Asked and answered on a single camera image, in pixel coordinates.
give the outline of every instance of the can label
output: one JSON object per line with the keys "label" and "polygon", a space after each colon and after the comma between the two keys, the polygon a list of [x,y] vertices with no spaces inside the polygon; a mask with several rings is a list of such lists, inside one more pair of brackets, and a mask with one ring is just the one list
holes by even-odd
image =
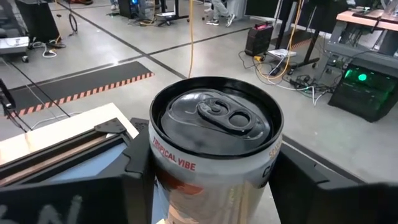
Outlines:
{"label": "can label", "polygon": [[249,157],[217,160],[179,151],[149,124],[159,190],[169,200],[168,221],[242,224],[252,217],[279,153],[282,137]]}

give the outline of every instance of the pull tab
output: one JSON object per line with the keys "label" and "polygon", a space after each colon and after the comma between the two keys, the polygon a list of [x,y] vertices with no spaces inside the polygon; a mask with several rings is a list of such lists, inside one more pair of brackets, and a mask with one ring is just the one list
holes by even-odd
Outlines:
{"label": "pull tab", "polygon": [[254,127],[256,115],[232,99],[206,98],[198,103],[199,115],[224,130],[246,134]]}

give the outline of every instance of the wooden board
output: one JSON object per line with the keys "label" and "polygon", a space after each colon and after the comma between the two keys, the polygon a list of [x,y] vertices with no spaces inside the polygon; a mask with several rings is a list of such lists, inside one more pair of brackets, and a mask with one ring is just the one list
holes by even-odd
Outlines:
{"label": "wooden board", "polygon": [[[356,16],[353,16],[354,13],[355,13],[354,11],[345,11],[345,12],[338,14],[336,19],[339,21],[351,22],[351,23],[361,24],[361,25],[370,26],[370,27],[374,27],[376,25],[375,20],[356,17]],[[379,25],[377,26],[377,28],[398,31],[398,24],[381,21],[381,22],[379,22]]]}
{"label": "wooden board", "polygon": [[123,124],[132,138],[138,135],[138,131],[129,120],[113,103],[110,103],[1,141],[0,165],[77,136],[113,118],[117,118]]}

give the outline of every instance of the sneaker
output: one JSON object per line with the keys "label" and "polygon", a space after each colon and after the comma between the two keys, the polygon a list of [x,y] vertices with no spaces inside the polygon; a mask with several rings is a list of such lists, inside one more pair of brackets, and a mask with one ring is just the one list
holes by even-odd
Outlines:
{"label": "sneaker", "polygon": [[226,27],[229,27],[229,26],[232,24],[232,22],[234,21],[234,19],[235,19],[235,14],[231,14],[231,15],[228,17],[228,21],[226,22],[225,26],[226,26]]}
{"label": "sneaker", "polygon": [[205,9],[205,13],[211,13],[213,10],[211,9],[211,7],[210,8],[208,8],[208,9]]}
{"label": "sneaker", "polygon": [[216,19],[212,19],[208,22],[206,22],[207,25],[213,25],[213,26],[218,26],[220,23]]}

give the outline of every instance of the green light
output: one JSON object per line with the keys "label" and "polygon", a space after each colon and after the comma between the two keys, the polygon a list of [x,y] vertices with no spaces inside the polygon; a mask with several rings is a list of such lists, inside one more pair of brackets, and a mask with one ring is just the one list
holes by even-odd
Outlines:
{"label": "green light", "polygon": [[344,76],[344,78],[347,78],[347,76],[348,76],[348,75],[350,75],[350,74],[351,74],[351,72],[353,72],[351,69],[350,69],[350,70],[348,70],[348,71],[346,72],[346,75]]}
{"label": "green light", "polygon": [[359,77],[358,77],[358,79],[359,79],[360,81],[365,81],[365,80],[367,79],[367,75],[366,75],[366,74],[360,74]]}

